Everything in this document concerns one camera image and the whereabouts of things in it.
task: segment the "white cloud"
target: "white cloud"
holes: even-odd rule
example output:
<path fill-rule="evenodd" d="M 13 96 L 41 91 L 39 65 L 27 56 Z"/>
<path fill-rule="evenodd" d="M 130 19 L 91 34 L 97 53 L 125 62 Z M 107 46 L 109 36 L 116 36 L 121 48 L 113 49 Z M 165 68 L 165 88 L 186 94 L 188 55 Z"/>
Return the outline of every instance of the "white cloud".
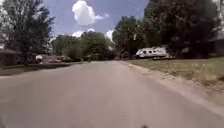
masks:
<path fill-rule="evenodd" d="M 73 36 L 73 37 L 81 37 L 82 34 L 83 34 L 83 31 L 77 31 L 77 32 L 74 32 L 74 33 L 72 34 L 72 36 Z"/>
<path fill-rule="evenodd" d="M 104 15 L 105 17 L 110 17 L 110 15 L 109 14 L 107 14 L 107 13 L 105 13 L 105 15 Z"/>
<path fill-rule="evenodd" d="M 90 32 L 90 31 L 91 32 L 95 32 L 95 29 L 94 28 L 90 28 L 90 29 L 87 30 L 87 32 Z"/>
<path fill-rule="evenodd" d="M 103 16 L 100 16 L 100 15 L 97 15 L 96 17 L 95 17 L 95 19 L 96 20 L 102 20 L 104 17 Z"/>
<path fill-rule="evenodd" d="M 4 44 L 0 44 L 0 49 L 4 49 Z"/>
<path fill-rule="evenodd" d="M 0 5 L 2 5 L 3 2 L 4 2 L 4 0 L 0 0 Z"/>
<path fill-rule="evenodd" d="M 106 36 L 111 40 L 111 41 L 113 41 L 113 32 L 114 32 L 114 30 L 109 30 L 109 31 L 107 31 L 107 33 L 106 33 Z"/>
<path fill-rule="evenodd" d="M 82 26 L 91 25 L 97 20 L 102 20 L 109 17 L 109 14 L 104 14 L 104 16 L 95 15 L 93 7 L 89 6 L 84 0 L 78 0 L 73 5 L 72 11 L 76 22 Z"/>

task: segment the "house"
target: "house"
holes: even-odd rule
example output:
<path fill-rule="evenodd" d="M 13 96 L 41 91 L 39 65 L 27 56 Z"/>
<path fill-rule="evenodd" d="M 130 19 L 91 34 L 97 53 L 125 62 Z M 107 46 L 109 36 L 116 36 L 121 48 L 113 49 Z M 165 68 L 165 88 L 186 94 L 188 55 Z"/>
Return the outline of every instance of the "house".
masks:
<path fill-rule="evenodd" d="M 0 66 L 17 64 L 18 54 L 9 49 L 0 49 Z"/>

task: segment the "motorhome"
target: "motorhome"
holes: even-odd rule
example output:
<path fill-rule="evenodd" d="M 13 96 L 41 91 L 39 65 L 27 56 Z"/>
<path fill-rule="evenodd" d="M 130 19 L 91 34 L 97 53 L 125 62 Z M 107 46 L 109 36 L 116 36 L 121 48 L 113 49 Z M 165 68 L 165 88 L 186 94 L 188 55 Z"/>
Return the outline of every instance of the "motorhome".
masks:
<path fill-rule="evenodd" d="M 163 58 L 167 56 L 168 53 L 164 47 L 143 48 L 136 53 L 137 58 Z"/>

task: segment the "tree foliage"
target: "tree foliage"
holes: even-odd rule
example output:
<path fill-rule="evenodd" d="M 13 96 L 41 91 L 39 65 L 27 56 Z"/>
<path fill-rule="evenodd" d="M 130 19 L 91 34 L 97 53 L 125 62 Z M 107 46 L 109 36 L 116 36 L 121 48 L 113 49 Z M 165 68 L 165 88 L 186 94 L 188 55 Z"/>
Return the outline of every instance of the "tree foliage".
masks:
<path fill-rule="evenodd" d="M 119 52 L 134 55 L 143 44 L 141 20 L 132 17 L 122 17 L 113 33 L 113 41 Z"/>
<path fill-rule="evenodd" d="M 6 48 L 22 53 L 24 63 L 29 54 L 45 50 L 54 18 L 43 0 L 4 0 L 0 11 L 0 38 Z"/>
<path fill-rule="evenodd" d="M 216 36 L 219 25 L 217 5 L 212 0 L 151 0 L 145 9 L 147 43 L 168 45 L 176 55 L 186 47 L 205 46 Z"/>
<path fill-rule="evenodd" d="M 84 32 L 81 36 L 83 56 L 95 56 L 95 59 L 108 59 L 109 44 L 103 33 Z"/>
<path fill-rule="evenodd" d="M 108 60 L 115 57 L 113 43 L 100 32 L 84 32 L 80 38 L 59 35 L 51 44 L 55 54 L 68 56 L 73 61 L 91 57 Z"/>

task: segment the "gray pavement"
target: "gray pavement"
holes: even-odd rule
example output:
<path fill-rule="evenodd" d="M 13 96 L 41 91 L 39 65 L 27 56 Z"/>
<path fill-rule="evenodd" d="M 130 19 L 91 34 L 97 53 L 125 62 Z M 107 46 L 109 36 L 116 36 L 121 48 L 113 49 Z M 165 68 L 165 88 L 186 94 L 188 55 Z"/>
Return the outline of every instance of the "gray pavement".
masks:
<path fill-rule="evenodd" d="M 101 62 L 0 80 L 5 128 L 224 128 L 224 119 L 122 65 Z"/>

